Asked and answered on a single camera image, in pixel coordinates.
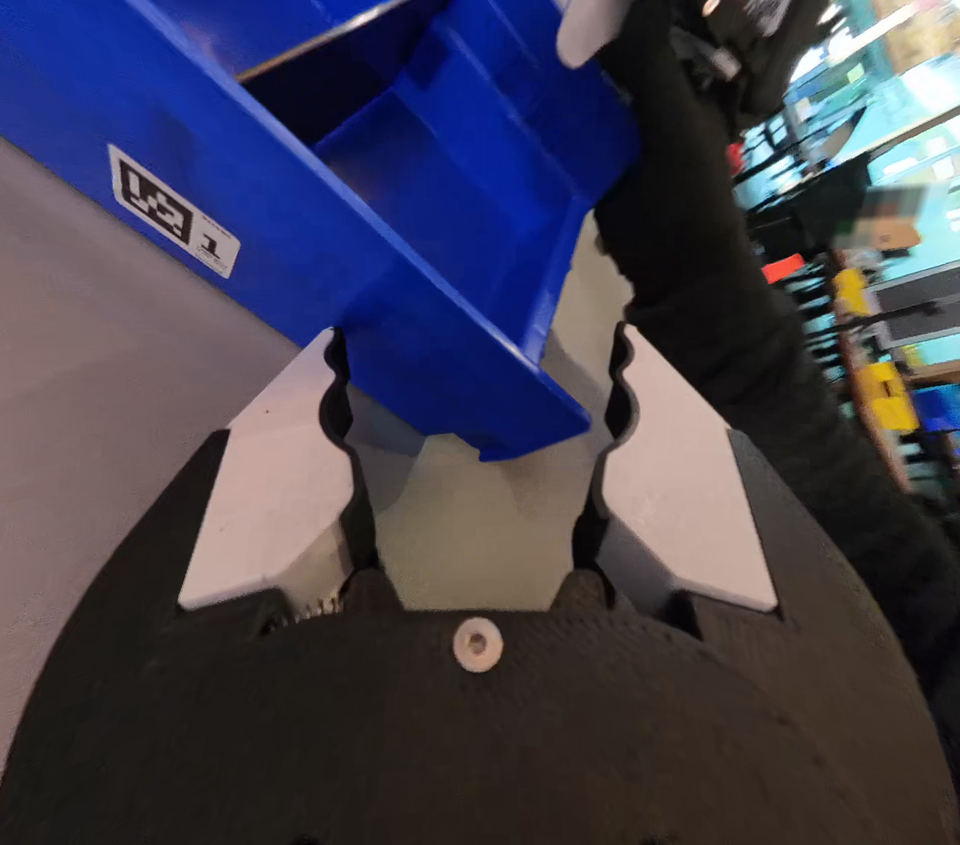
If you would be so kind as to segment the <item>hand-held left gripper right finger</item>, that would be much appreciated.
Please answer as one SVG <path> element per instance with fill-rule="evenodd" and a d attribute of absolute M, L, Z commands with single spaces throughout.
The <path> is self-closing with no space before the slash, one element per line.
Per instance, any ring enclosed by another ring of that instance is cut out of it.
<path fill-rule="evenodd" d="M 574 566 L 648 615 L 678 595 L 773 613 L 728 423 L 630 323 L 616 326 L 608 371 L 611 441 L 573 529 Z"/>

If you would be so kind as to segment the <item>person's right forearm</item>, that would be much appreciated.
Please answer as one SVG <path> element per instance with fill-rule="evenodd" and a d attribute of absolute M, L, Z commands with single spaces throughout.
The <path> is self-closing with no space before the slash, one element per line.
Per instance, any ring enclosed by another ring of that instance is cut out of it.
<path fill-rule="evenodd" d="M 769 461 L 891 624 L 950 759 L 959 740 L 958 535 L 907 496 L 842 417 L 797 313 L 754 258 L 728 131 L 671 45 L 665 0 L 635 0 L 601 64 L 641 150 L 595 209 L 632 289 L 627 320 Z"/>

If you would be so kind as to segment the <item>blue bin with black divider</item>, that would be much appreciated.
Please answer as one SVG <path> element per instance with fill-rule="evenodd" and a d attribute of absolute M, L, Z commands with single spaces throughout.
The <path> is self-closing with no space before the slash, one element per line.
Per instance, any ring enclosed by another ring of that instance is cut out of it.
<path fill-rule="evenodd" d="M 542 368 L 636 159 L 553 0 L 2 0 L 2 137 L 482 460 L 586 433 Z"/>

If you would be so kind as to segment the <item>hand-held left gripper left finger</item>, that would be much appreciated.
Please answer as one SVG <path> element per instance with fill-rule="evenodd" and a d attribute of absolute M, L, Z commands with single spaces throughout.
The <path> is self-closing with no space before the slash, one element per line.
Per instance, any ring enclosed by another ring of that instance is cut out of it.
<path fill-rule="evenodd" d="M 230 422 L 178 593 L 186 612 L 267 591 L 293 612 L 335 612 L 378 564 L 346 340 L 322 331 Z"/>

